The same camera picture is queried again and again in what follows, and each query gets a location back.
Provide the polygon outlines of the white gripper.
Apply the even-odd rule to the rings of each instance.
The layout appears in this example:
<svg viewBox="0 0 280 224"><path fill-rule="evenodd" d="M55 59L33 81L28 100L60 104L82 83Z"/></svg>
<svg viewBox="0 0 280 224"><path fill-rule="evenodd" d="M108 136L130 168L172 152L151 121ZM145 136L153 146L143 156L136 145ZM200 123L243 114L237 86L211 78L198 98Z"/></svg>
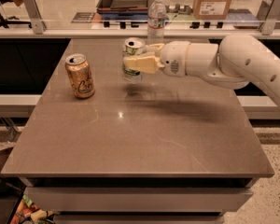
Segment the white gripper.
<svg viewBox="0 0 280 224"><path fill-rule="evenodd" d="M186 75L186 59L188 41L172 41L165 46L163 43L146 45L147 52L160 53L155 56L130 56L123 59L126 68L148 74L155 74L160 69L170 77L184 77Z"/></svg>

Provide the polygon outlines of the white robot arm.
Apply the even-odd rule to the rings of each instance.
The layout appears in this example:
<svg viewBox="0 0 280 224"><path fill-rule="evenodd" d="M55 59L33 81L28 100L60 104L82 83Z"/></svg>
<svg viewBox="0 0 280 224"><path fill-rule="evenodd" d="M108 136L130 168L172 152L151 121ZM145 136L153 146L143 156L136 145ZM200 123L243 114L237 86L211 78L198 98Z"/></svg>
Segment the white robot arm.
<svg viewBox="0 0 280 224"><path fill-rule="evenodd" d="M127 56L124 65L170 77L198 77L237 90L252 83L280 108L280 58L251 35L227 35L219 44L172 41L148 45L143 54Z"/></svg>

